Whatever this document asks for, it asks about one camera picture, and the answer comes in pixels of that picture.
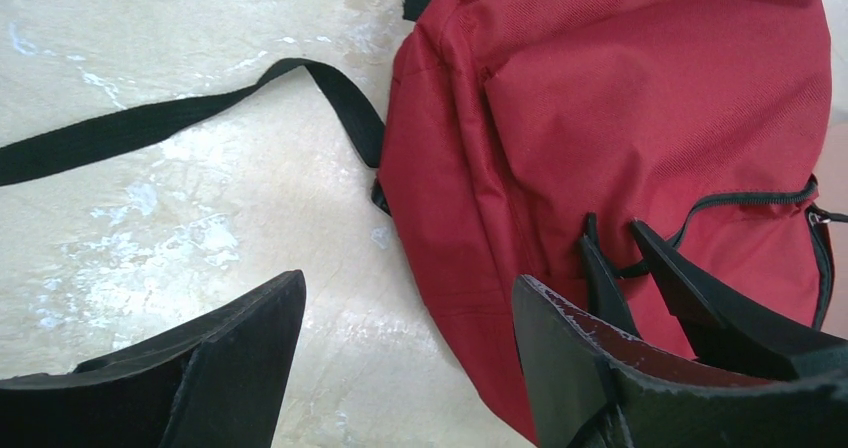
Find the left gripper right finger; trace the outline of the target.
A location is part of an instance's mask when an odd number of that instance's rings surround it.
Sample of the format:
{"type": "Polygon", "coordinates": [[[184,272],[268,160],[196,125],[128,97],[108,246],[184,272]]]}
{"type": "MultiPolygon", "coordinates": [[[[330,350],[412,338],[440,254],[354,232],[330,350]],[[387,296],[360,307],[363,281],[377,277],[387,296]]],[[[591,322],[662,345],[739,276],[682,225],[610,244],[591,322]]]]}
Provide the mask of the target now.
{"type": "Polygon", "coordinates": [[[847,373],[755,378],[668,353],[536,278],[514,331],[541,447],[843,447],[847,373]]]}

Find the red backpack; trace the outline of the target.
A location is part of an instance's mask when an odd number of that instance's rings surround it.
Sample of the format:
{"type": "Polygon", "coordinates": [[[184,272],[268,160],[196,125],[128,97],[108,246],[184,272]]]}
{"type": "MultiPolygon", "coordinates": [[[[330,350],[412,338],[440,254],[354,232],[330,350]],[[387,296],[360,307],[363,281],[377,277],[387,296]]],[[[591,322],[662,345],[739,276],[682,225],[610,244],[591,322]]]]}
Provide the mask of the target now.
{"type": "Polygon", "coordinates": [[[539,446],[514,331],[527,275],[588,310],[597,216],[641,340],[694,362],[635,242],[641,220],[707,273],[822,331],[834,288],[813,169],[831,102],[822,0],[404,0],[381,119],[305,68],[394,221],[419,293],[483,402],[539,446]]]}

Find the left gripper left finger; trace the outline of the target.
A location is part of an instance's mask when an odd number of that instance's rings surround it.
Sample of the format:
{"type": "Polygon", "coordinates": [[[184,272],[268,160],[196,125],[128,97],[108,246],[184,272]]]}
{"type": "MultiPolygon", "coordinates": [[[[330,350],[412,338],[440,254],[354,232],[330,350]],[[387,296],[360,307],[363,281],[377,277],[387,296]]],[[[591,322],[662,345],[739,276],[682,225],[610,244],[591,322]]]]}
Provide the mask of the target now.
{"type": "Polygon", "coordinates": [[[299,270],[63,375],[1,383],[5,447],[268,447],[305,312],[299,270]]]}

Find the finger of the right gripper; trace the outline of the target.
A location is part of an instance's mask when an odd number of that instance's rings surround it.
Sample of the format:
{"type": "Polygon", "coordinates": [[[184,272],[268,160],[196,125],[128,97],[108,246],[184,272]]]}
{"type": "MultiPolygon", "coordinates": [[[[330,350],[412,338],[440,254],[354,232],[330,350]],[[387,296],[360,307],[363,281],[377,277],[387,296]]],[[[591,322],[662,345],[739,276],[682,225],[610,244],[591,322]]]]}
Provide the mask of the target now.
{"type": "Polygon", "coordinates": [[[589,313],[641,339],[629,305],[617,283],[614,267],[602,253],[595,213],[586,215],[579,247],[587,283],[589,313]]]}
{"type": "Polygon", "coordinates": [[[698,359],[752,377],[795,381],[847,369],[847,341],[787,318],[681,255],[641,220],[635,242],[698,359]]]}

